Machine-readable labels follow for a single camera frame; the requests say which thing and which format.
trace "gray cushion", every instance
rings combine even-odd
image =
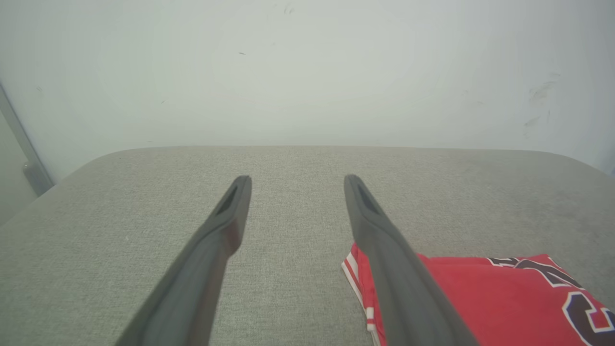
[[[253,179],[212,345],[371,345],[340,267],[343,177],[415,251],[548,253],[615,306],[615,181],[530,151],[179,147],[86,164],[0,228],[0,344],[111,345],[233,179]]]

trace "printed number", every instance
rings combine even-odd
[[[585,291],[575,279],[552,265],[540,264],[527,259],[519,261],[513,257],[508,259],[489,258],[489,261],[497,267],[537,270],[554,288],[576,287]],[[579,337],[586,345],[615,345],[615,314],[613,312],[607,308],[601,308],[600,312],[605,316],[608,326],[597,328],[593,322],[592,314],[598,313],[598,309],[593,306],[592,302],[583,292],[578,291],[568,293],[568,299],[566,299],[561,309],[572,328],[579,334]]]
[[[600,309],[608,323],[607,327],[602,328],[597,328],[592,320],[592,314],[597,313],[598,310],[581,292],[568,293],[568,299],[561,309],[585,344],[588,346],[615,345],[615,328],[613,327],[615,314],[609,309]]]

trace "red jersey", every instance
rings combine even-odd
[[[419,255],[482,346],[615,345],[615,315],[549,256]],[[386,334],[367,256],[353,244],[342,268],[376,346]]]

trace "white trim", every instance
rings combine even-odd
[[[592,309],[591,310],[587,310],[585,313],[587,314],[587,318],[589,319],[589,323],[592,325],[593,331],[596,332],[596,333],[615,331],[615,327],[613,326],[613,324],[611,322],[611,319],[609,318],[609,315],[606,314],[607,311],[610,311],[607,308],[601,308],[600,311],[605,316],[606,322],[609,324],[609,326],[608,327],[602,327],[602,328],[596,328],[596,325],[593,323],[593,319],[590,316],[590,314],[598,312],[598,310],[596,310],[596,307],[594,307],[591,302],[589,304],[592,306]]]
[[[568,314],[568,306],[570,305],[570,301],[572,300],[573,296],[580,294],[583,297],[585,297],[585,295],[583,295],[583,293],[581,292],[569,292],[568,293],[568,298],[566,298],[566,302],[564,302],[564,305],[561,306],[561,310],[564,312],[564,316],[566,316],[566,319],[568,320],[568,323],[570,323],[570,326],[574,329],[574,331],[577,332],[577,335],[579,336],[579,338],[587,345],[587,346],[592,346],[592,344],[590,344],[589,342],[587,342],[587,340],[583,339],[583,337],[581,336],[581,333],[579,333],[579,331],[574,327],[574,323],[573,321],[570,319],[570,315]]]
[[[378,337],[378,331],[372,331],[371,333],[371,339],[374,342],[374,346],[380,346],[380,338]]]
[[[352,275],[350,275],[350,272],[348,271],[348,268],[346,267],[345,262],[342,262],[342,270],[344,270],[346,279],[350,283],[350,286],[352,287],[354,294],[357,295],[357,298],[359,299],[359,302],[361,303],[361,307],[363,308],[363,296],[361,295],[361,292],[359,291],[359,288],[357,287],[357,285],[354,283],[354,280],[352,279]]]
[[[607,311],[610,311],[609,309],[607,309],[607,308],[601,308],[600,309],[602,314],[604,314],[606,322],[609,324],[609,326],[608,327],[602,327],[602,328],[596,328],[596,325],[593,323],[593,319],[592,319],[592,316],[591,316],[591,314],[598,312],[598,309],[596,309],[596,306],[594,306],[592,301],[589,300],[587,298],[587,296],[585,296],[585,294],[583,294],[583,292],[569,292],[568,293],[568,298],[566,298],[566,302],[564,303],[564,305],[562,305],[561,310],[564,312],[564,316],[566,316],[566,319],[570,323],[570,326],[577,332],[577,334],[579,335],[581,340],[583,340],[583,342],[587,346],[592,346],[592,345],[589,344],[589,342],[587,342],[585,339],[583,339],[583,337],[581,336],[581,333],[579,333],[579,331],[574,327],[573,321],[570,319],[570,315],[568,314],[568,306],[570,305],[570,301],[572,300],[573,296],[582,296],[585,299],[585,301],[589,304],[589,306],[591,307],[591,309],[585,310],[585,314],[587,315],[587,319],[589,320],[589,325],[592,327],[593,332],[600,333],[600,332],[615,331],[615,327],[613,326],[613,324],[611,322],[611,319],[606,314]]]
[[[514,268],[517,264],[508,264],[508,263],[499,263],[499,264],[495,264],[492,260],[491,257],[487,257],[487,259],[489,260],[489,262],[491,262],[491,265],[494,267],[509,267],[509,268]],[[517,261],[517,263],[519,263],[519,260],[516,259],[515,257],[508,257],[505,259],[499,259],[499,260],[511,260],[514,259]]]
[[[355,260],[354,256],[352,255],[352,252],[348,254],[348,256],[346,256],[346,259],[348,260],[348,264],[350,264],[350,269],[352,269],[352,272],[354,273],[354,277],[357,278],[357,281],[359,280],[359,265],[357,264],[357,260]]]
[[[574,284],[573,284],[573,283],[571,283],[570,281],[568,281],[568,280],[566,280],[566,279],[564,279],[564,278],[561,278],[561,277],[559,277],[559,276],[557,276],[557,275],[555,275],[555,274],[551,274],[551,273],[547,272],[547,274],[549,274],[550,276],[553,276],[554,278],[556,278],[556,279],[558,279],[558,280],[560,280],[560,281],[563,281],[564,283],[562,283],[562,284],[554,284],[554,283],[551,283],[551,280],[549,280],[549,279],[548,279],[547,275],[545,275],[545,273],[543,273],[543,272],[542,272],[542,270],[537,269],[537,268],[530,268],[530,267],[527,267],[527,268],[517,268],[517,267],[518,267],[521,263],[523,263],[523,261],[529,261],[529,262],[532,262],[532,263],[535,263],[535,264],[544,265],[544,266],[546,266],[546,267],[551,267],[551,268],[553,268],[553,269],[555,269],[555,270],[560,271],[562,274],[567,275],[568,277],[570,277],[570,278],[571,278],[571,279],[573,279],[573,280],[574,280],[574,278],[573,278],[572,276],[568,275],[567,273],[565,273],[565,272],[563,271],[563,269],[560,269],[560,268],[555,268],[555,267],[554,267],[554,266],[552,266],[552,265],[548,265],[548,264],[540,263],[540,262],[537,262],[537,261],[534,261],[534,260],[524,259],[524,260],[519,261],[519,263],[517,263],[517,264],[516,264],[515,269],[533,269],[533,270],[536,270],[536,271],[537,271],[537,272],[539,272],[539,273],[540,273],[540,275],[542,275],[542,277],[543,277],[543,278],[544,278],[544,279],[545,279],[545,280],[549,283],[549,285],[551,285],[551,287],[572,287],[572,288],[574,288],[574,289],[580,289],[580,290],[582,290],[582,291],[586,291],[586,289],[584,289],[583,287],[577,287],[576,285],[574,285]]]
[[[560,265],[559,265],[559,264],[555,263],[555,261],[554,261],[551,257],[547,256],[547,258],[549,259],[549,261],[553,262],[553,264],[555,264],[555,266],[556,266],[558,269],[560,269],[561,271],[564,271],[564,268],[560,267]]]

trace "white wall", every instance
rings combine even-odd
[[[166,145],[510,148],[611,172],[614,61],[612,0],[0,5],[0,82],[56,181]]]

